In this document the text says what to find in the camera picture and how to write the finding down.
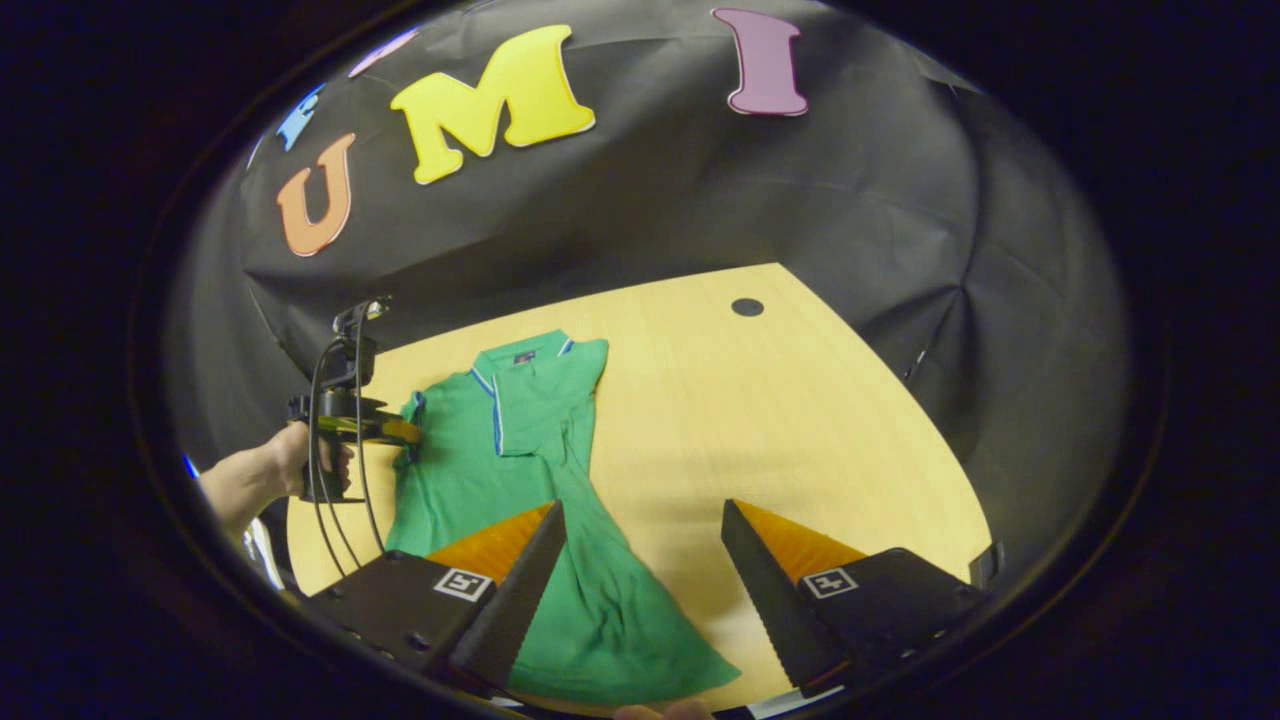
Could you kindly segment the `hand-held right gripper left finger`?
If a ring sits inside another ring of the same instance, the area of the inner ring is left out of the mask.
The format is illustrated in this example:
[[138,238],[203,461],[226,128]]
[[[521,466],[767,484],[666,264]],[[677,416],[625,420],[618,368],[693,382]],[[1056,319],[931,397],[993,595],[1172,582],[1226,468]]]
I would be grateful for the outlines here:
[[567,539],[558,500],[426,556],[392,550],[305,601],[379,657],[463,691],[502,691]]

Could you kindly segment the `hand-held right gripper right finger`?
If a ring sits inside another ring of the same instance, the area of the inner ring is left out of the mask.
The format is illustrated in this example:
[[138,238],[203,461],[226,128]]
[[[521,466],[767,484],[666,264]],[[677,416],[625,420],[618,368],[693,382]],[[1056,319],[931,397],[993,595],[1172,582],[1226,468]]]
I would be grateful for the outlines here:
[[892,676],[986,602],[983,589],[909,550],[864,553],[740,498],[724,501],[721,539],[800,691]]

